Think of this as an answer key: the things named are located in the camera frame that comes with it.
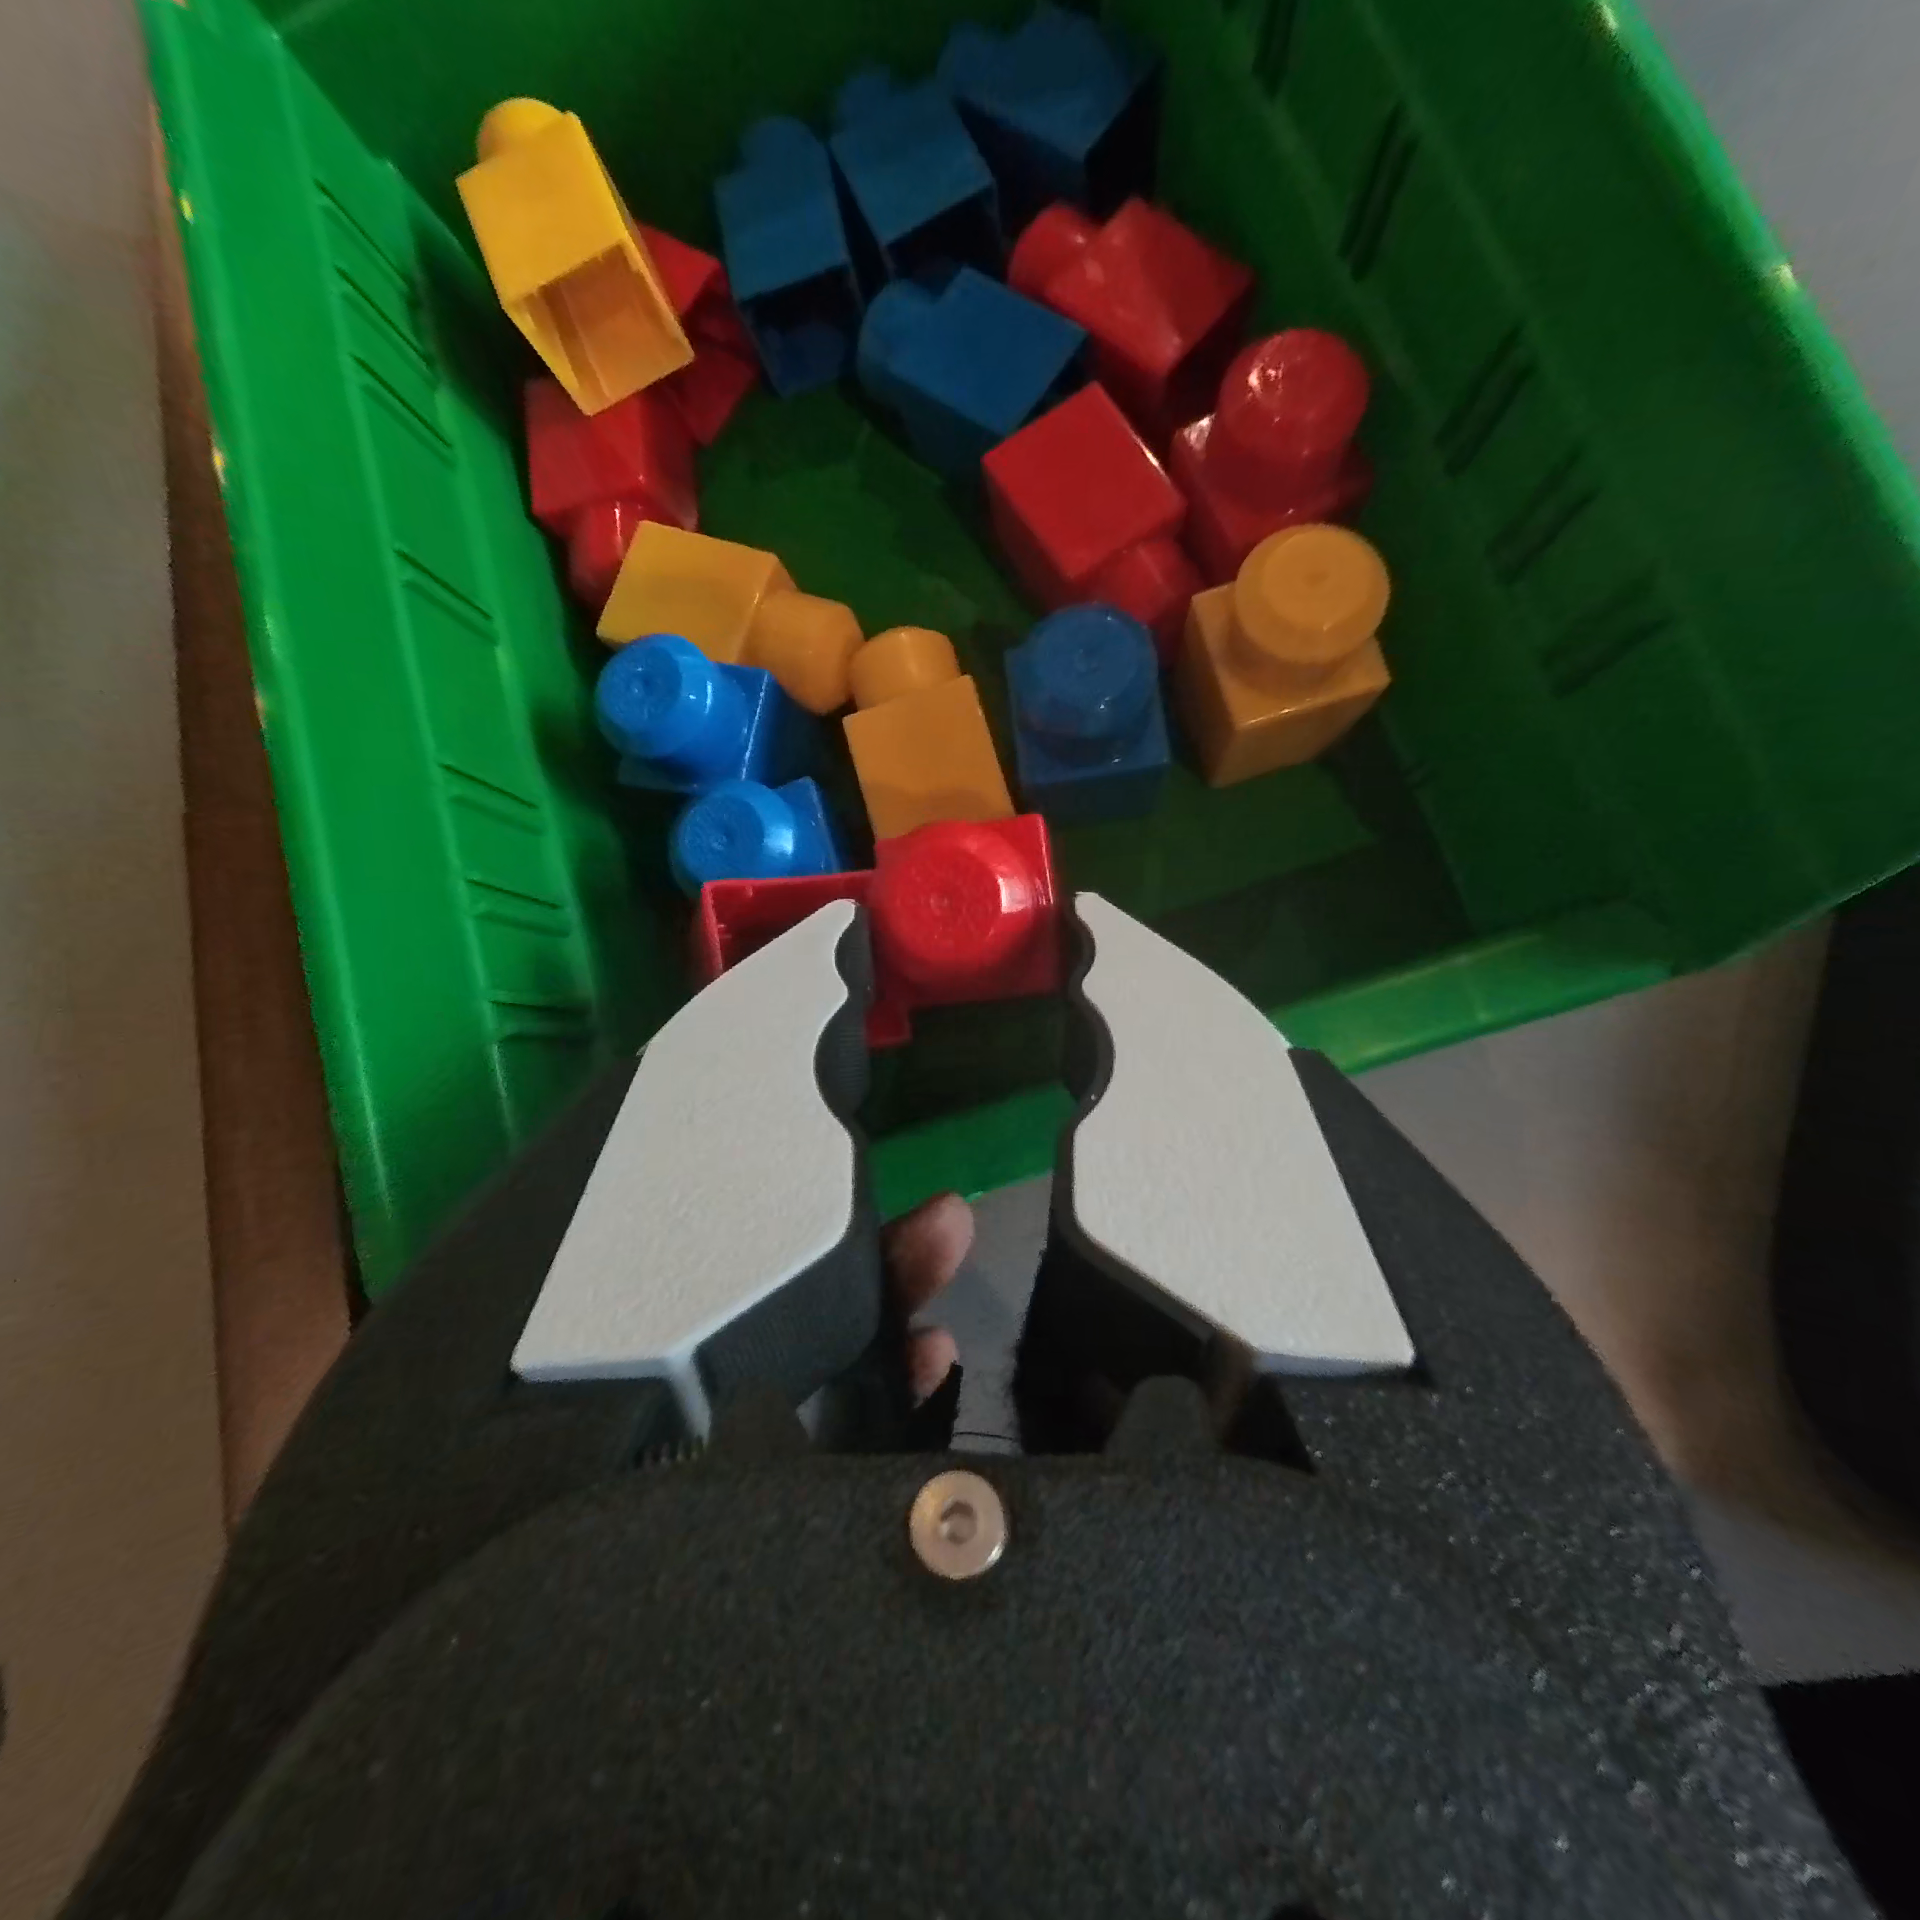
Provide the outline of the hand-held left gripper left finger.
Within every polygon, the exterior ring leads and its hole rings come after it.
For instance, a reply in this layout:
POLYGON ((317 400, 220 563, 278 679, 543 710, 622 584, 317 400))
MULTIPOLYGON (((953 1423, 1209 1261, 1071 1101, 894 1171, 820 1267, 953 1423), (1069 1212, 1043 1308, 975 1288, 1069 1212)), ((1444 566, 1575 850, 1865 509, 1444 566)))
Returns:
POLYGON ((652 1383, 687 1432, 779 1395, 810 1432, 890 1430, 869 1142, 873 950, 830 901, 642 1048, 513 1350, 527 1386, 652 1383))

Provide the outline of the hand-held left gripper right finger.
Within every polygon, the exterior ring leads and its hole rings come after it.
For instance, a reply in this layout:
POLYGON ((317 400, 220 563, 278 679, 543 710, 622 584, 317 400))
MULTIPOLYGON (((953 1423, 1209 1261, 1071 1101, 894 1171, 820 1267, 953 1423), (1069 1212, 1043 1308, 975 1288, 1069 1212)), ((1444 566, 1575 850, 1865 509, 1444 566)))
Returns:
POLYGON ((1420 1356, 1295 1048, 1227 978, 1071 895, 1071 1111, 1047 1214, 1047 1414, 1143 1383, 1215 1419, 1268 1380, 1405 1380, 1420 1356))

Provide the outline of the red mega block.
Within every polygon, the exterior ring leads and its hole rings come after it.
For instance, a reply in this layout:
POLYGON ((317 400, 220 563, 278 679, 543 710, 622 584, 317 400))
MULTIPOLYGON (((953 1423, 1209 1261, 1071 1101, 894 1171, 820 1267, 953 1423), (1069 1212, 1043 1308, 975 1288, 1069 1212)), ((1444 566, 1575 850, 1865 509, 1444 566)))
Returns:
POLYGON ((1066 938, 1045 818, 1025 811, 883 837, 867 924, 877 1048, 906 1045, 915 1013, 1057 995, 1066 938))

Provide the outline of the pile of colourful mega blocks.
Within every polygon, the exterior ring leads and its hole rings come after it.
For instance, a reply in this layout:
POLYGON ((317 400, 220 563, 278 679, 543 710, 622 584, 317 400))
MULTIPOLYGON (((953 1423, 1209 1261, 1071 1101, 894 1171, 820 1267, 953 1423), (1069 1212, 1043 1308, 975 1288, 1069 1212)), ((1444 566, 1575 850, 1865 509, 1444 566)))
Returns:
POLYGON ((719 256, 633 219, 586 122, 493 106, 457 191, 541 373, 532 522, 611 659, 591 707, 668 837, 700 980, 830 901, 883 837, 1151 813, 1167 708, 1211 786, 1317 758, 1388 687, 1388 571, 1351 531, 1369 368, 1249 336, 1258 277, 1151 197, 1164 71, 1091 12, 956 23, 923 80, 855 71, 826 134, 749 124, 719 256), (766 384, 852 380, 975 490, 1041 610, 999 654, 1013 773, 940 630, 865 634, 774 548, 707 532, 697 452, 766 384))

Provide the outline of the green plastic bin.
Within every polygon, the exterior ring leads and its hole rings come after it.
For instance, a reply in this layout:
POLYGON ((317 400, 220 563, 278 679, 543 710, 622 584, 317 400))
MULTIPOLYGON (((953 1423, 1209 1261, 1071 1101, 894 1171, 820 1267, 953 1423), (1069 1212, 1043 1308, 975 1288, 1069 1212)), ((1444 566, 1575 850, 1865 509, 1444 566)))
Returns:
MULTIPOLYGON (((1025 5, 139 5, 365 1294, 691 984, 666 806, 523 501, 457 173, 575 109, 711 242, 766 115, 1025 5)), ((1085 885, 1351 1071, 1701 968, 1916 862, 1916 487, 1630 5, 1100 5, 1159 186, 1374 374, 1381 707, 1183 768, 1085 885)))

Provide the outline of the person's left hand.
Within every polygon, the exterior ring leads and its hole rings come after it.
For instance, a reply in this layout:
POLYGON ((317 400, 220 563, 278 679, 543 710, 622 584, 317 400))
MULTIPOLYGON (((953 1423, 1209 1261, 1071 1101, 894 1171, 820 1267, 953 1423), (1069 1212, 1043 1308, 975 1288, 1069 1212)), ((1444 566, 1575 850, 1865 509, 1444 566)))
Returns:
POLYGON ((973 1208, 958 1191, 931 1196, 883 1229, 884 1274, 901 1325, 902 1380, 915 1407, 933 1400, 961 1364, 953 1332, 931 1314, 966 1263, 973 1238, 973 1208))

